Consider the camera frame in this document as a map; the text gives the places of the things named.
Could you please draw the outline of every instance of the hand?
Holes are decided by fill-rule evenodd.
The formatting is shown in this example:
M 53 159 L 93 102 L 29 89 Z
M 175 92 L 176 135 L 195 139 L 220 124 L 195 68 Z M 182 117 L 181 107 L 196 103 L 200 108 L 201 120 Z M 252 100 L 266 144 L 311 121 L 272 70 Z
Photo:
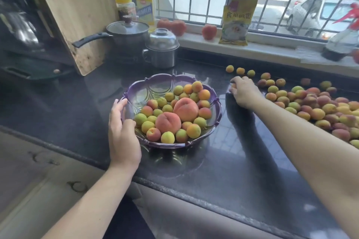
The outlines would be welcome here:
M 126 119 L 121 122 L 121 111 L 127 99 L 115 100 L 108 121 L 108 142 L 110 145 L 110 168 L 125 167 L 135 173 L 141 160 L 140 143 L 135 135 L 136 122 Z
M 254 102 L 264 99 L 258 87 L 248 77 L 234 77 L 231 83 L 235 83 L 237 88 L 230 88 L 229 91 L 241 107 L 252 109 Z

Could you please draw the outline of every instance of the bottle label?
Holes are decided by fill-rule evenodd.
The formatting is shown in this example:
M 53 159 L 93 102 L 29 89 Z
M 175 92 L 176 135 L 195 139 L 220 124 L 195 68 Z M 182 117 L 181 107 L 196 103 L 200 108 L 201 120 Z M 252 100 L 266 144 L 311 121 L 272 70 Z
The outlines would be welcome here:
M 137 15 L 141 22 L 148 25 L 154 25 L 153 17 L 153 0 L 136 0 L 137 1 Z

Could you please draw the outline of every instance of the pot handle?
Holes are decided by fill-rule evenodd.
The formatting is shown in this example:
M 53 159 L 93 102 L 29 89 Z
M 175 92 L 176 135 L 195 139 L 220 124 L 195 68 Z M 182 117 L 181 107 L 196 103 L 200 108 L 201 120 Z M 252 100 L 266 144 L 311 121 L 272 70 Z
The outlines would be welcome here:
M 82 47 L 83 45 L 91 42 L 91 41 L 94 41 L 94 40 L 97 40 L 97 39 L 101 39 L 101 38 L 107 38 L 107 37 L 113 37 L 113 35 L 111 34 L 108 34 L 106 32 L 99 32 L 99 33 L 96 33 L 96 34 L 92 34 L 90 36 L 87 36 L 87 37 L 84 37 L 76 42 L 73 42 L 72 45 L 76 48 L 80 48 Z
M 151 61 L 150 60 L 146 60 L 148 58 L 148 49 L 143 49 L 142 50 L 142 57 L 143 59 L 145 60 L 146 63 L 150 63 Z

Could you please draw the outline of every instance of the plastic jar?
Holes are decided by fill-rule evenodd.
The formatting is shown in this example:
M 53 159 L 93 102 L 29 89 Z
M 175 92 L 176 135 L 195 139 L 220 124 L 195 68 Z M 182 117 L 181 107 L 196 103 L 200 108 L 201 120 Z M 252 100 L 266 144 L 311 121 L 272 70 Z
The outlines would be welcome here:
M 129 15 L 133 21 L 136 21 L 136 5 L 132 0 L 116 0 L 116 6 L 119 11 L 120 21 L 123 21 L 124 15 Z

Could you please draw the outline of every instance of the window sill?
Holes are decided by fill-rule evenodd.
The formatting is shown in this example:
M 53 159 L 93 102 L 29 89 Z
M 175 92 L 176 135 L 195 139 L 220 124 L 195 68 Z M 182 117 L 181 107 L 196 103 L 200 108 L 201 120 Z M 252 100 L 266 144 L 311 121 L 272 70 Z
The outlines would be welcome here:
M 218 44 L 218 37 L 214 38 L 211 41 L 206 41 L 204 40 L 202 35 L 194 33 L 185 33 L 183 36 L 178 37 L 178 41 L 181 47 L 189 49 L 209 51 L 218 54 L 260 61 L 269 61 L 272 63 L 291 65 L 301 68 L 345 75 L 348 77 L 359 78 L 358 68 L 341 65 L 301 63 L 298 53 L 291 48 L 263 45 L 254 42 L 249 42 L 248 46 L 224 45 Z

